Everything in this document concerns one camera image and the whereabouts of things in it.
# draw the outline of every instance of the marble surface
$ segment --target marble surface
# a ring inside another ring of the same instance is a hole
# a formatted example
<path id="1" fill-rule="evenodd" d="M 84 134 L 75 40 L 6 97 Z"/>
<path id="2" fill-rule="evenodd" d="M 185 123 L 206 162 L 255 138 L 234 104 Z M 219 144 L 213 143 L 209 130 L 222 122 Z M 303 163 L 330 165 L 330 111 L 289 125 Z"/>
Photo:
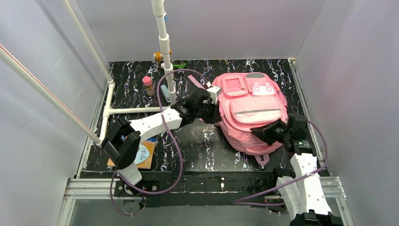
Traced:
<path id="1" fill-rule="evenodd" d="M 289 113 L 303 113 L 299 95 L 296 91 L 294 79 L 288 61 L 273 60 L 191 60 L 174 61 L 174 64 L 187 63 L 188 69 L 203 73 L 209 81 L 223 73 L 262 72 L 275 80 L 288 101 Z M 145 94 L 142 78 L 150 76 L 155 85 L 161 78 L 163 70 L 160 63 L 152 61 L 142 62 L 114 62 L 111 64 L 112 77 L 116 87 L 112 98 L 112 108 L 136 108 L 158 106 L 155 96 Z M 197 89 L 184 76 L 175 75 L 178 99 L 185 97 Z M 162 97 L 162 104 L 167 105 Z M 113 115 L 110 123 L 116 118 L 126 120 L 140 119 L 153 113 L 136 113 Z M 101 120 L 99 119 L 96 134 L 99 134 Z M 227 142 L 221 129 L 215 125 L 208 125 L 200 121 L 177 129 L 175 138 L 183 153 L 184 171 L 271 171 L 275 167 L 290 167 L 287 154 L 279 149 L 270 154 L 270 161 L 260 166 L 255 158 L 235 151 Z M 178 168 L 177 151 L 167 133 L 156 136 L 158 144 L 155 148 L 151 169 L 152 171 L 174 171 Z M 92 145 L 84 171 L 113 171 L 107 166 L 108 156 L 97 146 Z"/>

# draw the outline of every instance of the backpack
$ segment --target backpack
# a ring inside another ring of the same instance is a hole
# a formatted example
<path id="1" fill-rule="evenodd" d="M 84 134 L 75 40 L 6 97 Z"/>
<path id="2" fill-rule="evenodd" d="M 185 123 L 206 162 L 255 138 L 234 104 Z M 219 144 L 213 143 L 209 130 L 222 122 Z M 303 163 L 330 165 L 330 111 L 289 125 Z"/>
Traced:
<path id="1" fill-rule="evenodd" d="M 277 83 L 264 73 L 225 73 L 212 86 L 222 87 L 218 100 L 224 135 L 234 149 L 254 155 L 259 164 L 269 161 L 269 153 L 281 143 L 268 146 L 251 133 L 251 128 L 277 119 L 287 122 L 287 100 Z"/>

